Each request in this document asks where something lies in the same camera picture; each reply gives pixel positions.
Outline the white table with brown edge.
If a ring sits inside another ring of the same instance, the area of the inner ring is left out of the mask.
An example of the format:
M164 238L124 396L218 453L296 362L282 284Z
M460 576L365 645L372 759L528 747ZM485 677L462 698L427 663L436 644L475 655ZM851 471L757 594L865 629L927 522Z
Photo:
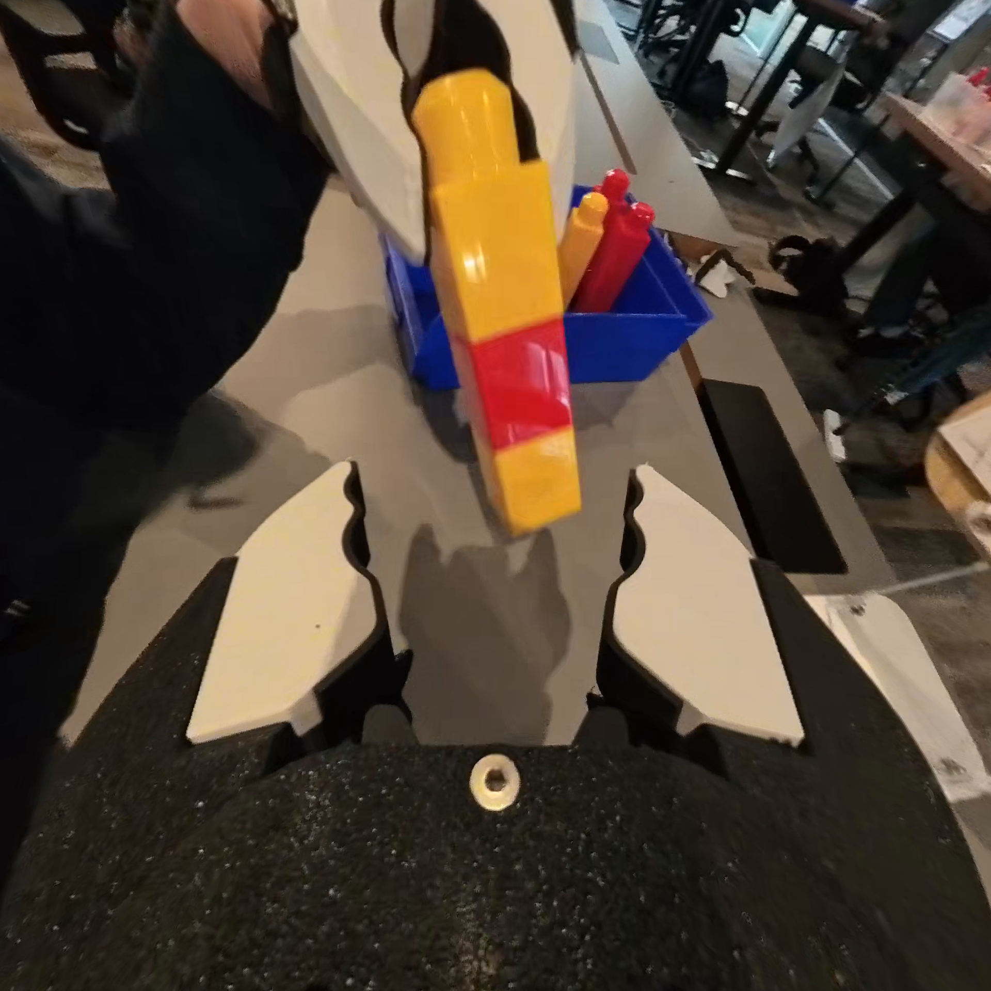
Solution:
M580 41L576 181L625 170L630 192L655 211L662 230L739 245L708 181L600 1L575 4Z

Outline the person's left forearm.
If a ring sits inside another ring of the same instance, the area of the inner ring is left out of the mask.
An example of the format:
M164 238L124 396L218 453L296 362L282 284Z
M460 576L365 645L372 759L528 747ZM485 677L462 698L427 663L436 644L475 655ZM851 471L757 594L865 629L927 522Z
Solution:
M250 350L330 174L264 98L169 10L104 132L108 189L59 183L2 140L4 398L149 429Z

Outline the yellow mega block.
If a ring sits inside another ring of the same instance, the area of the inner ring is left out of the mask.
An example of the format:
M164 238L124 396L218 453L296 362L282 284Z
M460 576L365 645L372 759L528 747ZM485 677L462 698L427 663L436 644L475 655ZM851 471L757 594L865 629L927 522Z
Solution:
M472 438L489 503L513 537L539 531L582 508L575 430L567 426L494 450Z
M562 301L568 310L600 246L609 200L599 191L587 192L569 214L558 249Z
M449 73L421 90L412 125L448 332L475 345L560 319L550 169L520 157L510 88L480 68Z

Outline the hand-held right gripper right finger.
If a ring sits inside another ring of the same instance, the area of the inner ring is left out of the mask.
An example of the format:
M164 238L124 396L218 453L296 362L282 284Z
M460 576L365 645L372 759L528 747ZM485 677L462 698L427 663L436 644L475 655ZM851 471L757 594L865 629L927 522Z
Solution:
M805 732L757 564L682 489L648 464L632 469L601 626L601 700L682 738L718 728L799 746Z

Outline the clear plastic container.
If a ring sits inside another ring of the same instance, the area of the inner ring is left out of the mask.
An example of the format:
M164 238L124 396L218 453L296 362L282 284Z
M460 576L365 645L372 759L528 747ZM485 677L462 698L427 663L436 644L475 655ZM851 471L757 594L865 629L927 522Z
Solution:
M984 141L990 128L990 68L950 73L924 107L923 117L961 142Z

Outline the wooden table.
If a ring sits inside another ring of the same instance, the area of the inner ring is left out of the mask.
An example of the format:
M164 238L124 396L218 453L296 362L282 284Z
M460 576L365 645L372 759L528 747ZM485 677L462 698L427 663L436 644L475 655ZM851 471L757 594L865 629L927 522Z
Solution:
M884 139L874 159L895 182L895 195L840 249L838 269L844 274L888 235L914 207L922 208L948 237L965 245L985 266L990 260L989 227L945 185L956 180L983 207L989 207L989 173L977 152L939 130L923 116L923 108L903 96L884 96L889 123L897 130Z

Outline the blue plastic bin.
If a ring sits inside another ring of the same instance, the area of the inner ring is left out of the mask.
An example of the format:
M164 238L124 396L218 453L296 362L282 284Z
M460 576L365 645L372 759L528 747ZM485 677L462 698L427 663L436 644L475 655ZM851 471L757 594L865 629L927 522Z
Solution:
M410 262L379 236L399 348L411 378L428 390L457 390L450 334L431 266ZM639 265L613 308L566 312L564 329L573 385L648 378L712 313L685 269L653 228Z

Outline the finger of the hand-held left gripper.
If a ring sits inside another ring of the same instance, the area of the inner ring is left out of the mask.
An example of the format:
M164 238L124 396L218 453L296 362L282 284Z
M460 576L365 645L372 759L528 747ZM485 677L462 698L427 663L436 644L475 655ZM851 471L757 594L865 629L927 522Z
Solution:
M549 167L574 157L574 45L565 26L568 9L559 14L551 1L482 1L497 25L509 55L514 91L528 113L537 154Z
M378 229L410 260L427 255L423 157L403 108L387 2L294 2L291 64L302 112Z

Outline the person's black jacket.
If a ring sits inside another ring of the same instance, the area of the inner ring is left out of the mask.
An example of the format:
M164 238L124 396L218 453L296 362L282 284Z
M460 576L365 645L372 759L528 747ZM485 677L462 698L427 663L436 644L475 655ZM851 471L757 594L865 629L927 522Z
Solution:
M2 778L49 757L193 404L124 429L2 396Z

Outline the person's left hand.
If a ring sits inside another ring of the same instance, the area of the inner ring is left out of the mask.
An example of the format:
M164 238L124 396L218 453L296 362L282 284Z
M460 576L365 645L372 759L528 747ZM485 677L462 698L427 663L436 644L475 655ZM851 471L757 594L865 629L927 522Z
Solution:
M260 1L179 1L180 22L200 48L256 103L271 110L263 69L266 35L274 25Z

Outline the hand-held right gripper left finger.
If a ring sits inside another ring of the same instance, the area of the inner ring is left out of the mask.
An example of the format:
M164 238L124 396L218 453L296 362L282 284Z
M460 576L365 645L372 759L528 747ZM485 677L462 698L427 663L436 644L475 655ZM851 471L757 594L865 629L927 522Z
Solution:
M393 647L370 570L355 461L269 515L238 552L186 729L194 745L287 727L308 745L360 737L379 705L402 713L411 667Z

